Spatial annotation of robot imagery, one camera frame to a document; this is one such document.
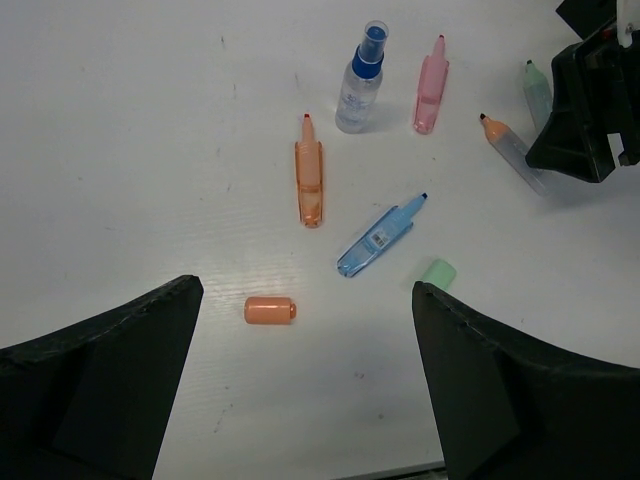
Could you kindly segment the orange marker cap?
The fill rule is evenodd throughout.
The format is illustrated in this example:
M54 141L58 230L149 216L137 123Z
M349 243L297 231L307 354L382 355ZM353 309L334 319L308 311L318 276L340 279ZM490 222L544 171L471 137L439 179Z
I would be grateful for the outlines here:
M250 325L290 325L296 318L297 306L289 297L248 297L244 319Z

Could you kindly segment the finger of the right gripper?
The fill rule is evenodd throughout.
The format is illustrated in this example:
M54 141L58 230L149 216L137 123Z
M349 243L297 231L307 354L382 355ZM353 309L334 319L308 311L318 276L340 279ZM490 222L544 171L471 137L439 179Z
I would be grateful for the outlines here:
M600 183L616 168L608 136L623 130L624 74L615 42L583 42L551 62L551 115L529 150L529 166Z

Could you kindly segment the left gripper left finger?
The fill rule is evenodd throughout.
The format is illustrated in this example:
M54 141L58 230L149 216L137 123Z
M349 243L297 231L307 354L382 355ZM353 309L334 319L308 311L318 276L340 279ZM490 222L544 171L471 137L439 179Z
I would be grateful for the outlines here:
M2 478L152 478L203 294L183 275L2 349Z

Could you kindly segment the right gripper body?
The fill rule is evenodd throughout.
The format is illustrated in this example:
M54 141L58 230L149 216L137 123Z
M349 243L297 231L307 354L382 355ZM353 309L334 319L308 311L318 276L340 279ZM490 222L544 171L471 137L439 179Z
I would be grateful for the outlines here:
M613 170L639 163L639 46L618 40L615 1L564 1L580 37L554 58L554 168Z

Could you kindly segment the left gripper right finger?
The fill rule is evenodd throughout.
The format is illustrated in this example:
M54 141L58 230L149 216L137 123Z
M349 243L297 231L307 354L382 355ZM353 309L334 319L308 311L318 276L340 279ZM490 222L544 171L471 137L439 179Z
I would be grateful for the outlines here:
M428 283L412 312L452 479L635 479L639 372L556 347Z

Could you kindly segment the orange frosted marker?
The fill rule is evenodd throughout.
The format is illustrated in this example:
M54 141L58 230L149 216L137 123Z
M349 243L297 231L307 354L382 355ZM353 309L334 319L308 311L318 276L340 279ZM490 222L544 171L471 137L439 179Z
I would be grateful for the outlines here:
M547 197L550 194L550 178L527 164L529 147L524 141L509 126L484 113L479 115L479 120L489 144L536 194Z

